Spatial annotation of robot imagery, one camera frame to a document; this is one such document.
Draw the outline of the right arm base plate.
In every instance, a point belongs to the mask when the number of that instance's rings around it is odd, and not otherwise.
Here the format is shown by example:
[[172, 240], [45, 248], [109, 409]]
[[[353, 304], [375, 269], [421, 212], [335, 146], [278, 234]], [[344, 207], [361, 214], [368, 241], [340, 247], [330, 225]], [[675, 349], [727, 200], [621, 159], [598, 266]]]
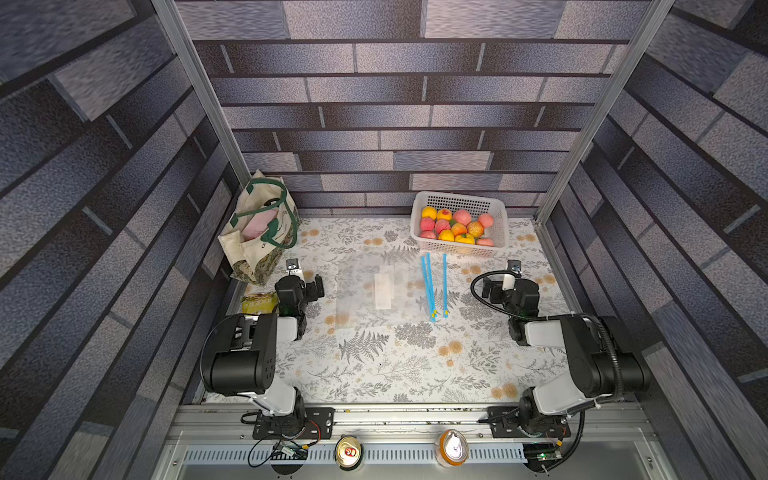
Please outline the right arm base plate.
[[520, 412], [516, 405], [491, 406], [487, 418], [494, 438], [531, 438], [562, 440], [571, 436], [571, 429], [563, 416], [548, 416], [535, 410]]

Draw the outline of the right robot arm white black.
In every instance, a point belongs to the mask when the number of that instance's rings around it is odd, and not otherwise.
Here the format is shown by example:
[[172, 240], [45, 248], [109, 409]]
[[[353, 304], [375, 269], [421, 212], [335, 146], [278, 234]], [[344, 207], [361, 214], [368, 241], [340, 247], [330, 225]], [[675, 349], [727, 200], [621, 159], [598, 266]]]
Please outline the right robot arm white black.
[[521, 262], [475, 277], [470, 293], [481, 305], [505, 315], [509, 335], [523, 347], [562, 349], [567, 371], [527, 388], [511, 409], [490, 411], [483, 420], [496, 438], [516, 429], [530, 438], [562, 439], [568, 419], [615, 403], [650, 387], [651, 372], [624, 325], [612, 316], [567, 313], [542, 316], [539, 285], [522, 276]]

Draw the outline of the clear zip-top bag blue zipper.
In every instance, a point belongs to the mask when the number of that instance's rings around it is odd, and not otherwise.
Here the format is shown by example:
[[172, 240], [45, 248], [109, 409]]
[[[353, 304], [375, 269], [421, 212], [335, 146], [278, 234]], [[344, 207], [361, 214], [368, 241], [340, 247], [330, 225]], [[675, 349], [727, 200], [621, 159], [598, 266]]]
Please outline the clear zip-top bag blue zipper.
[[336, 274], [336, 320], [346, 328], [427, 321], [429, 306], [417, 250], [354, 254]]

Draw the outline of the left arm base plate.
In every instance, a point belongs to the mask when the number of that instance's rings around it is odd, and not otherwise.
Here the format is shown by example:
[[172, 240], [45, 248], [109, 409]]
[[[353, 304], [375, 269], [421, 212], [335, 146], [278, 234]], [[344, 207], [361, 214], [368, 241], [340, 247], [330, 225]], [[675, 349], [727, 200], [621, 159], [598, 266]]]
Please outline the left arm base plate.
[[332, 436], [335, 413], [331, 407], [305, 407], [286, 416], [261, 416], [255, 421], [252, 438], [328, 440]]

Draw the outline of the white plastic mesh basket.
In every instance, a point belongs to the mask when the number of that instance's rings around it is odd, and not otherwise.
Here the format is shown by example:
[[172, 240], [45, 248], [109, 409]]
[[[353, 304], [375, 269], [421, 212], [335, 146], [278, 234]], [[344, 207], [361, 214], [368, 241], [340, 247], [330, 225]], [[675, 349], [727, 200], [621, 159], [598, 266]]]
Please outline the white plastic mesh basket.
[[511, 245], [500, 200], [447, 192], [416, 195], [410, 234], [420, 249], [440, 253], [493, 257]]

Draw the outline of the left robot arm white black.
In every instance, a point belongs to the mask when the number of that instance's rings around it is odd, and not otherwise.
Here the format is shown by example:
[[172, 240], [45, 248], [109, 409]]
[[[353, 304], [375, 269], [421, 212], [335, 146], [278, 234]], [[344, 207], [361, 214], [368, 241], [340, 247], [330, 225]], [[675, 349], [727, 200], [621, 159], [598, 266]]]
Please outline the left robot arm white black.
[[321, 276], [303, 279], [299, 261], [286, 261], [287, 275], [275, 284], [277, 305], [256, 315], [233, 314], [208, 334], [199, 360], [209, 393], [247, 399], [255, 406], [241, 422], [253, 438], [308, 439], [331, 437], [334, 410], [308, 408], [300, 390], [277, 374], [277, 350], [305, 334], [306, 308], [325, 296]]

